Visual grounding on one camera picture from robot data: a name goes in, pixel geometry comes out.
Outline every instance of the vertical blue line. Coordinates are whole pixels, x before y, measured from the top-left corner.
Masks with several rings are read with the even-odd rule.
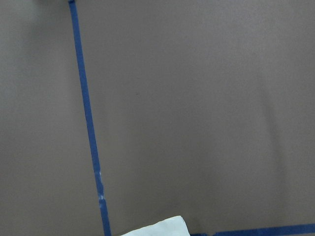
[[[106,200],[104,197],[104,187],[103,187],[102,179],[101,179],[100,164],[99,164],[97,145],[96,145],[96,139],[95,139],[88,82],[87,82],[87,76],[86,76],[85,67],[84,67],[78,13],[77,13],[76,5],[75,5],[75,0],[69,0],[68,3],[69,3],[70,11],[71,11],[75,51],[77,55],[81,91],[82,91],[83,105],[84,105],[84,113],[85,113],[85,119],[86,119],[87,128],[88,128],[93,169],[94,169],[98,201],[99,201],[99,208],[100,208],[100,213],[101,213],[102,222],[103,222],[104,235],[111,236],[109,219],[108,219],[108,211],[107,211]]]

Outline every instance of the white paper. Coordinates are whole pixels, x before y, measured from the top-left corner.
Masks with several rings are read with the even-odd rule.
[[[174,216],[122,236],[189,236],[189,233],[184,219]]]

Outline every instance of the gray floor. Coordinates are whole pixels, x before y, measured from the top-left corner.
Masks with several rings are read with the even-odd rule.
[[[77,7],[115,235],[315,223],[315,1]],[[0,234],[101,236],[67,2],[0,32]]]

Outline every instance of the folded white cloth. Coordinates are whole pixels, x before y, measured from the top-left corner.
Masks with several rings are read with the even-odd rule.
[[[184,219],[174,216],[122,236],[189,236],[189,233]]]

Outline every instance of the white object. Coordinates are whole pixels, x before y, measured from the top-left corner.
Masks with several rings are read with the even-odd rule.
[[[184,219],[174,216],[122,236],[189,236],[189,233]]]

